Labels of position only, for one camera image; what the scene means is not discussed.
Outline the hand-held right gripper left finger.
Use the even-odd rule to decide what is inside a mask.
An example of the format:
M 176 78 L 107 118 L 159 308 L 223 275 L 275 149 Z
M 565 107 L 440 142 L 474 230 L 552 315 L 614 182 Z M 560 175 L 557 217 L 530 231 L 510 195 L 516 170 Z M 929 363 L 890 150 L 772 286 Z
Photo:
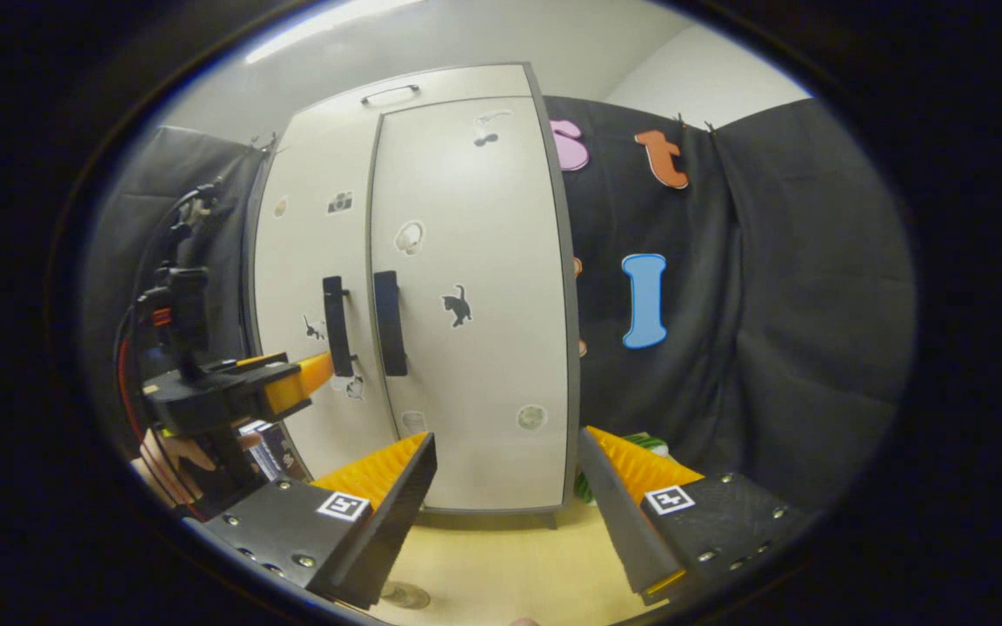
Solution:
M 184 524 L 228 558 L 277 585 L 369 609 L 437 472 L 432 432 L 302 481 L 265 481 L 207 522 Z

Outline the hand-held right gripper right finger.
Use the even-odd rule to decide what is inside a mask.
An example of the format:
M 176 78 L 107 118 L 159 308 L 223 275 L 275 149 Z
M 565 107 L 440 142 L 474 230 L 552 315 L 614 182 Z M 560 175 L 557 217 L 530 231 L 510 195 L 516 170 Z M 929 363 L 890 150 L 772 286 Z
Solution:
M 648 605 L 715 596 L 810 527 L 810 515 L 741 473 L 701 475 L 593 427 L 578 453 L 625 578 Z

